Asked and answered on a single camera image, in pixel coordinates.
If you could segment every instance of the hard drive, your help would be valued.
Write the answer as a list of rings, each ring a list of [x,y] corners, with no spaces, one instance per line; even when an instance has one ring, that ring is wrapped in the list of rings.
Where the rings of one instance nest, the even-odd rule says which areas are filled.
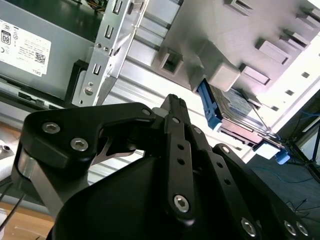
[[[234,89],[223,92],[211,85],[209,87],[222,121],[218,131],[251,147],[259,145],[262,140],[282,147],[277,135],[264,123],[256,107],[248,102],[241,92]]]

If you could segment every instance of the screw hole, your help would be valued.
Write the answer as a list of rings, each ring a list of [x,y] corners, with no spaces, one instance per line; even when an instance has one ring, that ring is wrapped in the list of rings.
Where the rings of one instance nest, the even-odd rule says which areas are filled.
[[[217,162],[216,164],[219,166],[219,168],[223,168],[223,167],[224,167],[224,166],[221,164],[221,162]]]
[[[151,115],[151,113],[150,113],[147,109],[142,109],[142,112],[143,112],[145,115],[148,115],[148,116]]]
[[[184,150],[184,149],[185,149],[184,146],[182,146],[181,144],[178,144],[178,148],[179,148],[180,150]]]
[[[178,158],[178,163],[180,165],[185,165],[186,164],[185,161],[183,159],[181,159],[181,158]]]
[[[224,182],[225,182],[227,185],[231,185],[231,182],[230,182],[230,180],[229,180],[228,178],[225,178],[225,179],[224,179]]]
[[[180,123],[180,120],[178,118],[176,118],[176,117],[173,117],[172,120],[177,124]]]
[[[92,89],[91,87],[86,86],[86,87],[84,88],[84,93],[85,93],[86,95],[88,95],[88,96],[92,96],[92,95],[94,94],[94,91],[93,91],[93,89]]]

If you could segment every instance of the regulatory label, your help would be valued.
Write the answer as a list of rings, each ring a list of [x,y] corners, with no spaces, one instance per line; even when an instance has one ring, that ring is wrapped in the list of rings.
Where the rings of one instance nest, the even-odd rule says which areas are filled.
[[[0,61],[42,77],[51,42],[0,19]]]
[[[252,121],[253,123],[256,123],[261,127],[264,126],[258,114],[244,99],[243,96],[241,96],[233,89],[230,89],[228,92],[222,92],[222,94],[226,99],[229,100],[230,103],[228,103],[228,106],[233,112],[237,113],[238,115],[241,115],[247,120]]]

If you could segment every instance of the power supply label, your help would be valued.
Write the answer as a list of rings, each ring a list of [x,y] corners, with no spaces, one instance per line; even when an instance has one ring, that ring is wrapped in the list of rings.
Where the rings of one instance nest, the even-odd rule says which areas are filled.
[[[51,42],[0,19],[0,61],[42,77],[47,74]]]

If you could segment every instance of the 80 plus logo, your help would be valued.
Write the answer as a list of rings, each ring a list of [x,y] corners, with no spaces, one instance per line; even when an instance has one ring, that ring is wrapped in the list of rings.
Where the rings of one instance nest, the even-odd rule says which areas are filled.
[[[1,31],[1,42],[10,45],[11,44],[11,34],[10,32]]]

